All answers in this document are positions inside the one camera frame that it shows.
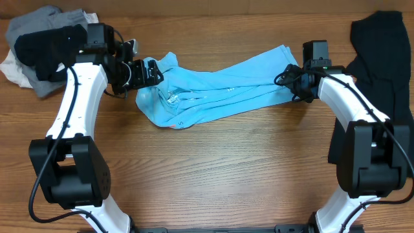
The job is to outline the light blue t-shirt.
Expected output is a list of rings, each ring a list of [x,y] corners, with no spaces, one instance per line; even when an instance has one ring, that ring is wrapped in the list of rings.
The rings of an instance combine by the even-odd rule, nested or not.
[[[293,95],[274,79],[296,63],[289,47],[280,45],[220,71],[202,72],[180,67],[169,52],[156,62],[163,81],[138,90],[136,104],[156,126],[173,129],[284,104]]]

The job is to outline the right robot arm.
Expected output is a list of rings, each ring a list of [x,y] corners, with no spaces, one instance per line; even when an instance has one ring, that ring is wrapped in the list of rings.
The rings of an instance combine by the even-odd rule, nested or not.
[[[363,232],[353,223],[371,205],[400,205],[386,197],[404,187],[413,165],[408,157],[409,128],[394,124],[356,87],[344,67],[333,66],[325,40],[303,44],[303,66],[289,64],[274,83],[293,94],[293,102],[327,104],[345,131],[336,162],[338,188],[306,225],[276,225],[276,232]]]

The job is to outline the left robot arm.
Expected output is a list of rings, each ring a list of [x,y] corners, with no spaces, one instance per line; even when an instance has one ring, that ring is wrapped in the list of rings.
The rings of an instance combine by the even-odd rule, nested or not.
[[[110,169],[94,142],[98,107],[107,86],[125,99],[132,89],[158,85],[164,76],[155,60],[135,60],[135,40],[104,23],[87,27],[87,42],[63,69],[67,86],[58,115],[28,154],[36,173],[28,213],[38,223],[80,215],[95,232],[138,232],[110,194]]]

